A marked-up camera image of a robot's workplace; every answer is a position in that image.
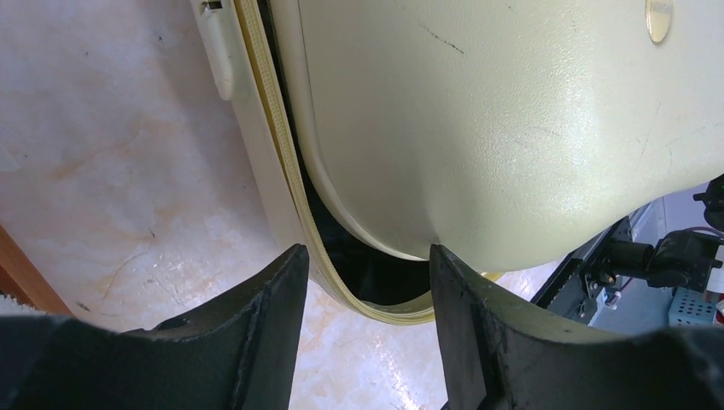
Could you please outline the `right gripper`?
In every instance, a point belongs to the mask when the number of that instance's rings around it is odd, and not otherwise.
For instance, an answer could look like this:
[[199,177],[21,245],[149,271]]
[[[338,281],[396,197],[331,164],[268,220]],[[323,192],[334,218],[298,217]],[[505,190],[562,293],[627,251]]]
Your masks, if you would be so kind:
[[712,272],[722,268],[722,237],[672,231],[655,246],[621,240],[606,245],[599,277],[637,278],[652,288],[705,289]]

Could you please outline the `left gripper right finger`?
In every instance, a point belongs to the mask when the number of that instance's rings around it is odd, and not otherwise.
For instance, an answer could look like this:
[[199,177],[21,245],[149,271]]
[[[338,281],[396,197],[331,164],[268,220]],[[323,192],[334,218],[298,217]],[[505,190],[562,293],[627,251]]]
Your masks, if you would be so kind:
[[720,409],[723,330],[635,337],[557,316],[429,251],[450,409]]

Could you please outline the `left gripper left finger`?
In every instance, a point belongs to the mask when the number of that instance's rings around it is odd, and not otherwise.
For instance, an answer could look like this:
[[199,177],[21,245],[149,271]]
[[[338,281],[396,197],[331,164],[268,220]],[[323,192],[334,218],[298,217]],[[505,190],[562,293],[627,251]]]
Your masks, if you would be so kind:
[[63,315],[1,319],[4,409],[285,409],[309,255],[291,246],[243,283],[150,330]]

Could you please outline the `yellow hard-shell suitcase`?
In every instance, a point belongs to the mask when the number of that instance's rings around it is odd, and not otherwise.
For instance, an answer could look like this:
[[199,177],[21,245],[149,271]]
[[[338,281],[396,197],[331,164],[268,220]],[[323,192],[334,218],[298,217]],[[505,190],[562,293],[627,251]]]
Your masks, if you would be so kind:
[[431,321],[429,248],[560,259],[723,177],[720,1],[194,1],[282,245],[335,301]]

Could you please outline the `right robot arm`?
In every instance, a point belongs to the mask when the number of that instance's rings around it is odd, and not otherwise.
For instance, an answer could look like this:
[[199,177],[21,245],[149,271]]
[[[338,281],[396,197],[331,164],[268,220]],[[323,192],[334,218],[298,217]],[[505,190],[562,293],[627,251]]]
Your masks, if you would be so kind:
[[709,232],[696,228],[672,231],[655,246],[615,240],[604,248],[602,273],[646,281],[652,288],[721,292],[723,272],[723,177],[692,196],[704,205]]

